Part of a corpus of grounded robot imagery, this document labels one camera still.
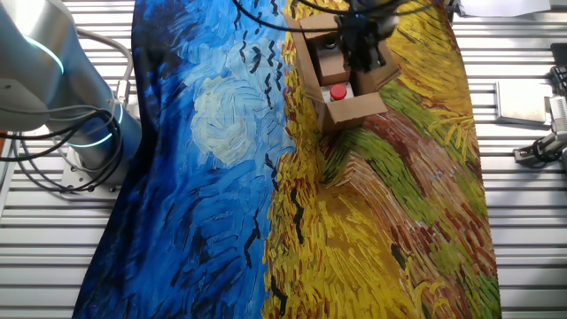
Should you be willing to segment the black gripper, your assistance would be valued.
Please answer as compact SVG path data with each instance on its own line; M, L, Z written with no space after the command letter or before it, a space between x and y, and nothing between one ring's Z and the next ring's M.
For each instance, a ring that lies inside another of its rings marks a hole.
M383 40L381 22L368 16L355 14L337 16L339 48L343 54L350 54L348 65L352 71L367 72L386 65L379 49Z

